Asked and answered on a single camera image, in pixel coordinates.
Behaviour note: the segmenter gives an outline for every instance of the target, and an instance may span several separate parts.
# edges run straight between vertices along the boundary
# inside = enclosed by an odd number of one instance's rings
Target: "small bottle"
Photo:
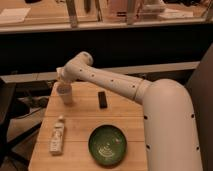
[[[58,121],[54,125],[50,141],[50,153],[52,155],[62,154],[64,127],[64,117],[59,116]]]

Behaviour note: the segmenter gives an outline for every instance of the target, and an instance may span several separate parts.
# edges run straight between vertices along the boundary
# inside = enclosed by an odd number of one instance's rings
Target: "white cup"
[[[72,87],[70,84],[61,83],[57,86],[56,91],[61,97],[64,104],[71,104],[72,100]]]

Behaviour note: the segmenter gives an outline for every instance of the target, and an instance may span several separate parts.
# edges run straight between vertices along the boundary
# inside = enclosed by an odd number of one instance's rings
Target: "office chair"
[[[213,44],[186,83],[195,109],[203,170],[213,170]]]
[[[12,151],[12,148],[38,130],[41,126],[41,123],[38,123],[14,139],[10,141],[7,140],[10,120],[28,114],[30,111],[30,108],[16,97],[16,85],[16,83],[5,83],[0,79],[0,167],[6,156],[28,166],[29,161]]]

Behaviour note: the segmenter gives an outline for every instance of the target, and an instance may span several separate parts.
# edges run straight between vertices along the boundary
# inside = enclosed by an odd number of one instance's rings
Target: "wooden table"
[[[142,107],[88,82],[72,84],[73,100],[64,105],[55,83],[29,165],[30,171],[147,171]],[[100,109],[98,92],[105,91],[108,108]],[[63,155],[49,153],[49,141],[59,115],[65,116]],[[88,150],[92,131],[103,124],[120,128],[127,138],[124,160],[112,169],[99,166]]]

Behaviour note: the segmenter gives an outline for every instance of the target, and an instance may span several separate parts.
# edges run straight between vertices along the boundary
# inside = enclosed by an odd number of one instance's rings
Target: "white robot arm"
[[[91,67],[92,56],[79,53],[57,68],[64,82],[92,82],[143,104],[149,171],[202,171],[195,114],[186,89],[169,79],[150,82]]]

